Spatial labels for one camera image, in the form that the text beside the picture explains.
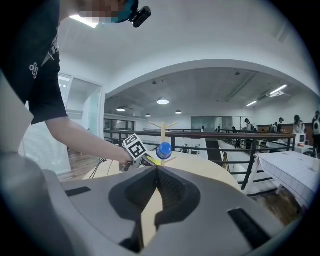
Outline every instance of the hand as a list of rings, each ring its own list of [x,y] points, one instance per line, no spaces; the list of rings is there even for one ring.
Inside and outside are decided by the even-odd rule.
[[[134,161],[134,159],[131,157],[131,155],[128,153],[127,150],[125,150],[124,148],[122,149],[123,153],[119,158],[119,163],[121,165],[126,165],[126,163],[131,163]]]

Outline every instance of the black slot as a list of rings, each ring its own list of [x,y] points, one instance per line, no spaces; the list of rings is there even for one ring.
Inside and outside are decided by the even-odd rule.
[[[193,183],[164,167],[157,167],[157,175],[163,206],[163,211],[155,215],[154,224],[158,229],[161,225],[183,222],[198,207],[201,194]]]
[[[65,193],[68,197],[73,197],[73,196],[80,195],[80,194],[83,194],[83,193],[86,193],[89,191],[91,191],[90,188],[88,188],[87,186],[83,186],[83,187],[67,190],[67,191],[65,191]]]
[[[228,211],[228,214],[253,249],[258,248],[269,241],[270,237],[243,209],[230,210]]]

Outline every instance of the floor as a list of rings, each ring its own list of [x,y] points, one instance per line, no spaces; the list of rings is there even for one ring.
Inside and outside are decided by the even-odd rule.
[[[60,182],[82,180],[100,161],[98,157],[80,154],[73,150],[68,151],[68,154],[71,172],[58,175]]]
[[[286,189],[282,188],[279,195],[270,193],[251,197],[259,205],[267,208],[283,225],[287,226],[301,216],[300,207],[293,195]]]
[[[211,155],[214,159],[217,159],[217,155]],[[69,151],[69,160],[71,165],[71,173],[66,173],[59,175],[59,180],[61,182],[68,182],[74,180],[82,180],[83,177],[97,166],[99,163],[99,158],[80,154],[75,151]],[[299,206],[297,205],[294,197],[291,193],[283,188],[279,195],[275,193],[270,193],[266,195],[259,195],[251,197],[259,205],[267,208],[271,213],[273,213],[285,226],[299,218],[298,213]]]

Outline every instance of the standing person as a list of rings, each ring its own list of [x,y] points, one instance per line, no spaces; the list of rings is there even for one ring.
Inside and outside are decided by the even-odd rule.
[[[320,111],[315,112],[315,117],[312,119],[312,136],[313,136],[313,148],[316,149],[319,154],[320,149]]]
[[[237,134],[237,133],[238,133],[236,127],[232,127],[232,132],[233,132],[234,134]],[[240,139],[236,139],[236,140],[235,140],[234,148],[235,148],[235,149],[236,149],[236,148],[239,148],[239,149],[241,148],[241,146],[240,146]]]
[[[243,131],[247,131],[247,132],[251,132],[251,123],[250,123],[249,119],[246,118],[246,119],[244,120],[244,122],[246,123],[246,127],[243,128],[242,130],[243,130]],[[245,140],[245,149],[247,149],[247,150],[248,150],[248,149],[251,149],[251,142],[252,142],[251,139],[246,139],[246,140]]]
[[[251,123],[250,123],[249,119],[246,118],[246,119],[244,120],[244,122],[246,123],[246,127],[243,128],[242,130],[251,132]]]
[[[304,122],[300,119],[297,114],[294,116],[293,133],[294,134],[304,134],[306,126]]]
[[[13,11],[2,34],[0,68],[17,96],[34,119],[32,125],[45,122],[51,135],[69,148],[110,159],[125,165],[129,153],[91,134],[71,121],[59,88],[60,53],[57,43],[60,23],[72,15],[117,22],[128,14],[129,0],[32,0],[6,1]]]
[[[284,122],[284,119],[282,117],[279,118],[279,124],[277,125],[277,132],[278,133],[285,133],[286,131],[282,127],[282,123]]]

